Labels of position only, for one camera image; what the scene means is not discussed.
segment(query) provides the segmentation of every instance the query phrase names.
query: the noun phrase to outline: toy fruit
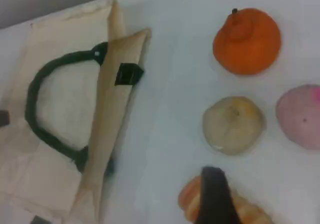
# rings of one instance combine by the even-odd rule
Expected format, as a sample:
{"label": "toy fruit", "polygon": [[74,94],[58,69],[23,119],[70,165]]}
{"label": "toy fruit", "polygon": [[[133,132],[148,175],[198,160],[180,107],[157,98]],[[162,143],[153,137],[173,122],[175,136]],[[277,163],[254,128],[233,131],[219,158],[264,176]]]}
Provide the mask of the toy fruit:
{"label": "toy fruit", "polygon": [[278,101],[276,117],[285,135],[306,149],[320,149],[320,86],[289,90]]}
{"label": "toy fruit", "polygon": [[251,100],[226,97],[205,111],[202,124],[211,147],[235,155],[255,143],[265,123],[263,114]]}
{"label": "toy fruit", "polygon": [[254,75],[276,60],[281,35],[265,12],[233,9],[213,44],[213,54],[223,67],[237,75]]}
{"label": "toy fruit", "polygon": [[[228,216],[232,215],[234,210],[238,215],[233,217],[232,222],[224,221],[217,223],[240,223],[241,224],[273,224],[271,218],[257,205],[250,203],[245,198],[241,197],[235,190],[225,190],[228,186],[223,187],[223,180],[217,173],[211,177],[205,177],[204,171],[201,176],[196,176],[192,179],[180,192],[178,197],[178,204],[185,213],[185,218],[192,223],[200,223],[199,216],[206,215],[206,219],[211,217],[212,219],[226,219],[226,216],[219,214],[220,212],[226,212]],[[207,185],[201,185],[202,181],[207,181]],[[231,205],[228,204],[228,199],[231,198]]]}

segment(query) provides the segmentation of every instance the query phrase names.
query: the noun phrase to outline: fruit stem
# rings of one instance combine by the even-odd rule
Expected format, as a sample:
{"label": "fruit stem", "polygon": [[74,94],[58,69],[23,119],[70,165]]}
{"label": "fruit stem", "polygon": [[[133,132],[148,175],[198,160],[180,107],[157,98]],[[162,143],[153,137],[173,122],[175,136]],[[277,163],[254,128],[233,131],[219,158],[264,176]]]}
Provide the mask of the fruit stem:
{"label": "fruit stem", "polygon": [[238,9],[233,9],[232,14],[235,15],[236,13],[238,13]]}
{"label": "fruit stem", "polygon": [[237,25],[239,23],[239,19],[238,19],[238,9],[233,9],[232,10],[232,24],[233,25]]}

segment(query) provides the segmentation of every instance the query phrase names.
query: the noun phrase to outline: bag strap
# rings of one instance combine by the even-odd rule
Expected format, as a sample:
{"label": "bag strap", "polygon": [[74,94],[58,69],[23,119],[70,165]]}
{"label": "bag strap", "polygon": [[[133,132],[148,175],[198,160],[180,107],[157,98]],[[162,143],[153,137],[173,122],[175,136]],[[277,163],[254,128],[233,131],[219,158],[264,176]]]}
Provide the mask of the bag strap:
{"label": "bag strap", "polygon": [[[108,43],[103,42],[96,45],[92,50],[89,51],[78,51],[66,54],[60,58],[51,60],[45,64],[35,75],[35,78],[29,85],[26,99],[26,110],[24,113],[25,120],[29,124],[31,130],[36,136],[41,139],[44,143],[49,145],[51,148],[60,152],[74,161],[79,172],[83,173],[86,161],[88,159],[88,146],[82,150],[75,150],[70,146],[60,141],[56,136],[49,133],[43,127],[41,127],[37,121],[37,100],[40,87],[52,72],[62,66],[77,64],[83,61],[95,60],[100,66],[103,64],[104,57],[108,51]],[[111,172],[113,171],[114,164],[111,163]]]}

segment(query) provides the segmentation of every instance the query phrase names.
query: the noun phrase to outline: beige fruit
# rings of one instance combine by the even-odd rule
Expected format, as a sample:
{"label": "beige fruit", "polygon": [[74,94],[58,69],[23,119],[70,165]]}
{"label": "beige fruit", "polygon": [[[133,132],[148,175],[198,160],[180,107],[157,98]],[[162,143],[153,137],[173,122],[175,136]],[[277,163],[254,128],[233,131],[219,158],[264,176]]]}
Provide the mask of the beige fruit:
{"label": "beige fruit", "polygon": [[226,155],[250,148],[261,135],[264,117],[248,98],[226,97],[203,115],[203,133],[209,145]]}

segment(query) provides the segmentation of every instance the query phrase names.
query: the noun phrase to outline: white tablecloth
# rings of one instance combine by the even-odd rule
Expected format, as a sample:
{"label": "white tablecloth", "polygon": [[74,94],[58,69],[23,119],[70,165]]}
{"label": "white tablecloth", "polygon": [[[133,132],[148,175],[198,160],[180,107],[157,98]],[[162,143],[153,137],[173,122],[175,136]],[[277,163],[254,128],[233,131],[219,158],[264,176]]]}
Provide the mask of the white tablecloth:
{"label": "white tablecloth", "polygon": [[[320,84],[319,0],[119,0],[130,33],[152,28],[145,76],[130,103],[117,171],[105,193],[104,223],[187,223],[177,205],[182,186],[204,165],[226,171],[235,186],[279,224],[320,223],[320,153],[287,140],[275,104],[289,88]],[[233,8],[255,7],[278,23],[283,47],[261,75],[237,77],[212,55],[215,33]],[[23,23],[0,31],[0,90],[15,68],[28,33]],[[205,109],[244,95],[263,110],[267,129],[255,148],[225,157],[206,144]],[[0,207],[4,224],[32,216]]]}

